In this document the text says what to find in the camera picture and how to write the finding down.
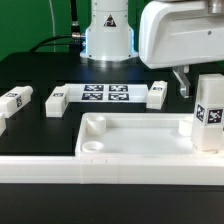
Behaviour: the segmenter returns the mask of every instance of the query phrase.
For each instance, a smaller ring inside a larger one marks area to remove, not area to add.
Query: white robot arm
[[[189,96],[188,65],[224,59],[224,1],[152,1],[144,9],[140,59],[150,68],[173,67]]]

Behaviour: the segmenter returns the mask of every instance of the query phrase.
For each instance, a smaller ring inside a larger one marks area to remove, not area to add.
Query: black tabletop
[[[0,138],[0,155],[74,155],[81,117],[86,112],[192,113],[195,98],[179,93],[171,69],[150,70],[141,62],[118,69],[81,65],[79,55],[68,53],[17,53],[0,63],[0,95],[15,86],[33,87],[32,101],[11,118]],[[198,75],[221,72],[217,64],[196,65],[188,75],[196,86]],[[56,86],[66,83],[147,84],[168,82],[162,110],[146,109],[144,103],[70,103],[63,118],[46,118],[45,102]]]
[[[215,63],[195,65],[199,74],[223,73]],[[168,81],[161,111],[145,104],[70,103],[63,118],[46,118],[45,101],[65,83],[147,84]],[[0,63],[0,95],[30,85],[32,101],[10,119],[0,138],[1,155],[75,156],[81,117],[86,112],[192,113],[195,98],[183,99],[171,69],[150,70],[142,63],[120,69],[80,65],[78,55],[17,53]],[[1,223],[153,223],[220,224],[224,220],[224,187],[158,185],[0,185]]]

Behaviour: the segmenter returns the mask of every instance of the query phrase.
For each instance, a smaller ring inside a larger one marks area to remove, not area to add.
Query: white cube
[[[56,87],[45,103],[47,117],[62,117],[69,103],[69,87]]]
[[[191,140],[202,152],[221,149],[224,114],[224,76],[200,75]]]
[[[0,113],[10,118],[18,110],[31,101],[33,89],[30,86],[15,87],[0,97]]]
[[[160,110],[167,94],[167,82],[156,81],[147,95],[147,108]]]

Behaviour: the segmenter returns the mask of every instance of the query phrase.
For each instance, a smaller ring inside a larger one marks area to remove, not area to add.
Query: green background
[[[138,30],[141,12],[147,2],[149,0],[137,0],[137,3],[129,0],[129,24],[135,30]],[[52,0],[52,4],[56,35],[70,34],[70,0]],[[77,0],[77,7],[81,31],[84,32],[91,20],[91,0]],[[0,0],[0,60],[14,52],[26,52],[52,36],[49,0]],[[52,50],[41,48],[41,51]],[[68,49],[57,47],[56,51]]]

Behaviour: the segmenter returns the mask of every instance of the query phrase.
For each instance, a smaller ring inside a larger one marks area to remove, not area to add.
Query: white tray
[[[88,133],[92,115],[106,118],[104,134],[101,119],[99,135]],[[195,151],[190,137],[178,133],[185,116],[192,115],[85,114],[76,156],[0,156],[0,183],[224,185],[224,150],[210,155]],[[89,141],[103,143],[104,149],[84,152]]]
[[[179,120],[186,116],[193,115],[85,114],[75,150],[81,182],[224,184],[223,150],[196,151],[190,137],[178,133]],[[101,121],[100,117],[106,121],[105,133],[88,133],[88,120]],[[99,148],[88,148],[89,142],[97,142]]]

